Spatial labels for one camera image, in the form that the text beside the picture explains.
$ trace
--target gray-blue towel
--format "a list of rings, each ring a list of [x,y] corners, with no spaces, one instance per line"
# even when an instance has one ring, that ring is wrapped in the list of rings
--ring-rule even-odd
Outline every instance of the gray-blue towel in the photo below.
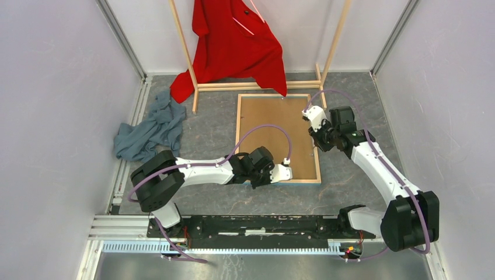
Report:
[[[170,90],[166,90],[155,97],[149,109],[148,117],[135,127],[120,124],[113,139],[118,159],[147,162],[158,153],[157,144],[170,146],[173,154],[179,155],[186,108],[170,98]]]

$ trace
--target cardboard surface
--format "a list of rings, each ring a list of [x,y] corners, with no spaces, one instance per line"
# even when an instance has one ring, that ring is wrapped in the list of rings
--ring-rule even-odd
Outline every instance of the cardboard surface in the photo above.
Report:
[[[308,135],[309,123],[302,119],[301,111],[309,100],[308,94],[240,94],[237,116],[239,140],[252,128],[262,124],[275,124],[289,134],[292,141],[291,163],[293,183],[321,183],[318,151]],[[240,145],[239,152],[252,152],[265,146],[275,163],[281,163],[288,153],[288,141],[276,128],[260,128],[251,133]]]

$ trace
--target white wall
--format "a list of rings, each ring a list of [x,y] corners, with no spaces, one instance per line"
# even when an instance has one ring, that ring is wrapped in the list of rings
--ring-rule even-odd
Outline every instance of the white wall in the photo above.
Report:
[[[175,0],[190,55],[197,36],[191,29],[194,0]],[[187,64],[166,0],[109,0],[147,72],[183,72]],[[254,0],[284,49],[286,71],[323,68],[344,0]],[[369,71],[407,0],[354,0],[330,69]]]
[[[440,198],[451,279],[494,279],[495,2],[421,1],[378,88],[407,174]]]
[[[0,6],[0,278],[74,279],[140,79],[95,1]]]

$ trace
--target wire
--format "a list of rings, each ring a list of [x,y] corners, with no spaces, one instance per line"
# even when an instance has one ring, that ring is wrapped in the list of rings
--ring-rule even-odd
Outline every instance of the wire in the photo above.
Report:
[[[169,258],[169,260],[172,260],[172,261],[194,261],[194,262],[197,262],[197,263],[201,263],[201,264],[207,264],[208,261],[207,260],[203,260],[202,258],[193,258],[191,257],[190,255],[184,253],[181,249],[179,249],[178,246],[176,246],[169,238],[169,236],[167,235],[167,233],[165,232],[165,229],[163,229],[163,226],[162,226],[162,223],[160,223],[160,220],[157,219],[155,217],[155,221],[156,223],[158,224],[158,228],[160,228],[160,232],[162,232],[162,235],[165,237],[165,239],[167,240],[167,242],[172,246],[172,248],[174,248],[181,256],[185,257],[185,258]]]
[[[417,252],[417,253],[420,253],[420,254],[428,254],[428,252],[430,252],[430,235],[428,234],[428,229],[427,229],[426,223],[424,221],[423,211],[421,211],[421,208],[419,207],[419,203],[417,202],[416,197],[414,196],[413,192],[409,189],[409,187],[406,186],[406,183],[404,182],[404,180],[402,180],[402,178],[397,174],[397,172],[395,172],[395,170],[392,168],[392,166],[390,166],[386,162],[386,160],[379,154],[375,145],[373,145],[373,142],[371,141],[371,138],[369,137],[368,126],[366,125],[366,123],[364,122],[364,118],[362,117],[361,109],[360,109],[359,105],[354,101],[354,99],[352,99],[351,96],[347,92],[344,92],[342,90],[323,89],[311,97],[311,99],[308,101],[308,104],[304,108],[304,112],[307,111],[307,109],[309,108],[309,105],[311,104],[313,99],[315,99],[317,96],[319,96],[323,92],[340,93],[345,98],[347,98],[351,102],[351,104],[354,106],[354,108],[355,108],[355,110],[359,116],[359,119],[361,119],[361,123],[362,123],[362,126],[364,128],[364,135],[366,136],[366,140],[367,140],[369,146],[371,147],[371,149],[373,150],[373,152],[375,153],[375,156],[377,156],[378,160],[383,164],[383,166],[385,166],[385,168],[393,175],[393,177],[397,180],[397,182],[399,182],[399,184],[404,188],[404,190],[406,190],[406,192],[409,194],[409,196],[411,197],[411,200],[414,203],[414,207],[416,208],[416,212],[418,213],[418,216],[420,218],[421,228],[423,230],[425,249],[424,250],[418,250],[416,248],[412,248],[412,250]],[[378,253],[377,255],[382,254],[384,252],[386,252],[386,250]]]
[[[132,188],[132,190],[127,195],[127,200],[129,200],[131,202],[139,202],[137,199],[133,199],[132,198],[132,195],[140,187],[142,187],[142,185],[146,184],[151,179],[155,178],[156,176],[158,176],[160,174],[166,173],[166,172],[168,172],[170,170],[178,169],[178,168],[184,168],[184,167],[189,168],[189,167],[196,167],[196,166],[217,166],[217,165],[222,165],[222,164],[226,163],[233,156],[233,154],[235,153],[235,151],[237,150],[237,148],[240,146],[240,144],[242,143],[242,141],[244,141],[244,139],[246,139],[246,137],[248,137],[249,134],[251,134],[255,130],[258,130],[259,128],[262,128],[262,127],[273,127],[273,128],[276,128],[276,129],[278,129],[278,130],[280,130],[280,131],[282,131],[284,133],[285,137],[287,137],[287,141],[289,142],[289,152],[287,153],[287,159],[289,160],[291,158],[291,154],[292,154],[292,141],[291,141],[291,138],[289,137],[289,134],[287,133],[287,131],[285,131],[283,128],[279,127],[278,125],[274,125],[274,124],[262,124],[262,125],[258,125],[257,127],[253,128],[252,130],[248,131],[239,140],[239,142],[233,147],[233,150],[231,151],[231,153],[224,160],[220,161],[219,163],[191,163],[191,164],[188,164],[188,165],[187,164],[181,164],[181,165],[179,164],[179,165],[169,166],[169,167],[166,167],[164,169],[158,170],[157,172],[155,172],[155,173],[149,175],[148,177],[144,178],[134,188]]]

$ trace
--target red shirt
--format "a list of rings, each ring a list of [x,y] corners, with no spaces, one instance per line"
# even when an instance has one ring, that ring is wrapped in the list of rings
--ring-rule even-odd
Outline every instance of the red shirt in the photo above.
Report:
[[[199,36],[193,62],[198,83],[253,77],[261,88],[287,95],[282,46],[268,24],[242,0],[195,0],[193,31]],[[193,92],[189,70],[179,74],[170,86],[170,94],[178,103]]]

